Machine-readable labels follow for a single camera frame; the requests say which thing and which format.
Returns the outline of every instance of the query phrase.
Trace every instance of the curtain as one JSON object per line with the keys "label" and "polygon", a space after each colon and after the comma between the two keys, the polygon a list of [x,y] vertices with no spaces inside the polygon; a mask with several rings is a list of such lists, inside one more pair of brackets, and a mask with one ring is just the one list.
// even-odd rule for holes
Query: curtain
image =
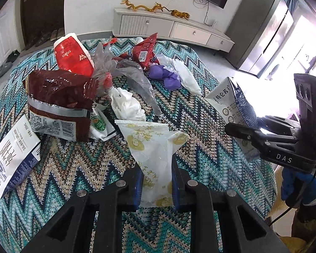
{"label": "curtain", "polygon": [[297,0],[284,0],[284,1],[289,9],[290,14],[292,15],[292,13],[294,12],[299,2]]}

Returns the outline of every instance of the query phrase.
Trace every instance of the tablecloth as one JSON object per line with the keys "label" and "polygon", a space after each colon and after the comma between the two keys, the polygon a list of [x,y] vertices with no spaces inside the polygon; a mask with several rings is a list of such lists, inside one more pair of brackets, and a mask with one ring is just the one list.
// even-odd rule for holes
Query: tablecloth
{"label": "tablecloth", "polygon": [[[107,39],[82,43],[94,52],[100,41]],[[135,39],[119,39],[112,45],[112,51],[119,55],[135,44]],[[186,45],[157,41],[154,51],[184,61],[202,90],[202,97],[192,96],[184,88],[168,91],[162,82],[152,81],[162,110],[158,121],[168,123],[170,130],[181,130],[190,136],[176,153],[178,165],[209,189],[236,190],[265,218],[276,197],[272,167],[260,159],[248,163],[236,140],[225,134],[223,119],[203,99],[218,81]],[[58,69],[53,49],[36,53],[12,71],[0,97],[0,141],[23,114],[29,118],[22,81],[35,69]],[[114,79],[114,85],[128,89],[124,77]],[[152,108],[136,93],[134,97],[145,110],[147,121],[152,121]],[[109,102],[108,97],[100,99],[101,104]],[[115,119],[110,106],[106,114]],[[127,142],[120,134],[106,142],[87,143],[42,134],[39,137],[40,163],[16,190],[0,200],[0,242],[7,252],[21,251],[76,191],[103,189],[134,165]],[[123,252],[189,252],[190,221],[190,214],[176,213],[172,207],[124,213]]]}

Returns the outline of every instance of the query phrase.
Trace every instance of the blue glove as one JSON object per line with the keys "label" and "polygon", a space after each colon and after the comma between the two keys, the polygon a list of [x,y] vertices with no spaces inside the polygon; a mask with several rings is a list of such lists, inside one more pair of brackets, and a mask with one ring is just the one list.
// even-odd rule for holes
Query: blue glove
{"label": "blue glove", "polygon": [[[294,192],[294,181],[295,178],[298,178],[301,181],[304,182],[311,182],[313,175],[315,171],[313,171],[311,174],[304,174],[301,172],[293,171],[289,168],[283,168],[282,170],[282,186],[281,186],[281,199],[285,201],[290,194]],[[308,185],[306,188],[303,199],[302,199],[303,205],[306,206],[312,206],[316,205],[316,178]]]}

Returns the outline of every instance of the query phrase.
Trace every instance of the dragon figurine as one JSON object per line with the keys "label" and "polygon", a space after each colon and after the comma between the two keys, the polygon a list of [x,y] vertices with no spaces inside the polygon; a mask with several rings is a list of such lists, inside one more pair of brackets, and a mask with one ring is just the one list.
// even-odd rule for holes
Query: dragon figurine
{"label": "dragon figurine", "polygon": [[155,10],[163,11],[163,7],[161,6],[161,4],[158,4],[157,2],[155,3],[153,8],[148,8],[148,7],[144,6],[144,5],[138,5],[138,6],[135,7],[135,5],[131,4],[129,2],[129,0],[122,0],[121,5],[123,5],[123,4],[126,4],[129,9],[132,8],[133,11],[137,11],[138,8],[144,8],[146,11],[150,11],[150,12],[154,12],[154,13],[155,13]]}
{"label": "dragon figurine", "polygon": [[169,10],[167,7],[163,7],[165,8],[167,11],[171,12],[171,15],[177,18],[184,18],[186,20],[188,20],[190,18],[190,14],[187,12],[180,12],[177,11],[176,9],[174,10]]}

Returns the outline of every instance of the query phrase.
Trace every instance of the camera lens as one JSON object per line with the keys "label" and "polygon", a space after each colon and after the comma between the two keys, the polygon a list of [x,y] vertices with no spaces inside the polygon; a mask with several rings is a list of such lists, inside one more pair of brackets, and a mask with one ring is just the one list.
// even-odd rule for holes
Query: camera lens
{"label": "camera lens", "polygon": [[310,91],[306,88],[306,98],[309,101],[310,100]]}
{"label": "camera lens", "polygon": [[300,85],[300,95],[302,98],[304,98],[304,89],[303,89],[303,85]]}

